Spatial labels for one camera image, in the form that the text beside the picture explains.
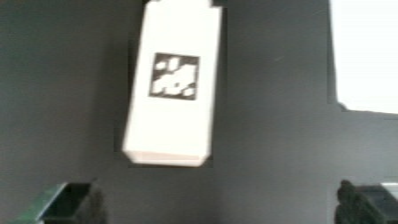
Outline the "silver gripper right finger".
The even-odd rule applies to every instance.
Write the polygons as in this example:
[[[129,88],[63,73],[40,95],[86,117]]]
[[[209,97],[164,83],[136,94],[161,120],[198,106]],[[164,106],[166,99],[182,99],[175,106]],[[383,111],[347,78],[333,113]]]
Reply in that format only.
[[[340,181],[333,224],[398,224],[398,182],[355,185]]]

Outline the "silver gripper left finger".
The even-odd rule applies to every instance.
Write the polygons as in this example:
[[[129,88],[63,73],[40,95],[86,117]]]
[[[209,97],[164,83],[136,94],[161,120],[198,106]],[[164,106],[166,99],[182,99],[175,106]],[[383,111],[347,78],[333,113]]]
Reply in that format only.
[[[42,191],[10,224],[108,224],[104,196],[90,182],[63,182]]]

